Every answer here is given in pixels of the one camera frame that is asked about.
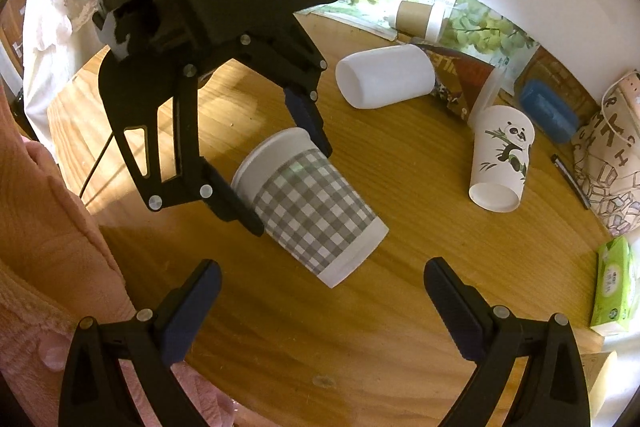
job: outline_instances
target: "pink fabric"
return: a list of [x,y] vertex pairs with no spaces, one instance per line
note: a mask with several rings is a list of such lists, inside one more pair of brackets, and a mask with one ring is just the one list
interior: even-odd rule
[[[92,216],[44,147],[17,131],[0,88],[0,371],[36,427],[55,427],[62,369],[78,320],[129,319],[134,308]],[[213,427],[233,402],[186,363],[172,368]],[[124,374],[145,425],[158,425],[130,363]]]

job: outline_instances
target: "bag with black drawing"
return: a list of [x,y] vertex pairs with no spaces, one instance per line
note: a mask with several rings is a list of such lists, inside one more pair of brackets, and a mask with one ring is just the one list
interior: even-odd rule
[[640,73],[612,84],[572,139],[575,178],[614,236],[640,226]]

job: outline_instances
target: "wooden table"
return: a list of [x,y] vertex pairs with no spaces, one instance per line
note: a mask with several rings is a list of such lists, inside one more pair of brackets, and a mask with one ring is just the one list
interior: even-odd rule
[[[223,290],[188,360],[283,426],[439,423],[474,365],[460,357],[424,291],[422,270],[435,256],[490,304],[543,320],[565,313],[581,352],[599,351],[602,339],[588,322],[594,249],[607,234],[556,171],[548,140],[535,143],[522,206],[512,214],[482,210],[467,195],[472,135],[457,117],[431,97],[379,110],[356,110],[341,97],[338,60],[388,42],[318,16],[301,20],[330,64],[319,108],[332,162],[388,224],[388,237],[330,290],[267,235],[222,223],[203,203],[149,212],[112,143],[84,200],[134,304],[156,306],[200,259],[217,260]],[[97,89],[103,56],[49,110],[61,168],[76,192],[110,133]],[[201,152],[227,180],[258,143],[292,125],[280,89],[233,61],[200,91],[199,103]],[[159,111],[163,159],[172,155],[168,113],[168,106]],[[502,424],[515,390],[511,382],[492,425]]]

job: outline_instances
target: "panda paper cup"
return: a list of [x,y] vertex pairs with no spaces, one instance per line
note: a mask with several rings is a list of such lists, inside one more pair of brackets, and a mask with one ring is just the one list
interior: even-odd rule
[[475,132],[469,197],[486,210],[511,212],[522,199],[533,124],[522,111],[494,105],[478,116]]
[[388,228],[300,128],[274,134],[231,183],[266,232],[330,288],[378,247]]

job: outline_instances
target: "checkered paper cup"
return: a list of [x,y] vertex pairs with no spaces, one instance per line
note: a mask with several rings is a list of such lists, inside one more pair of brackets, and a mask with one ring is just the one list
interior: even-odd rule
[[388,228],[304,129],[274,134],[231,183],[281,247],[333,288],[378,247]]

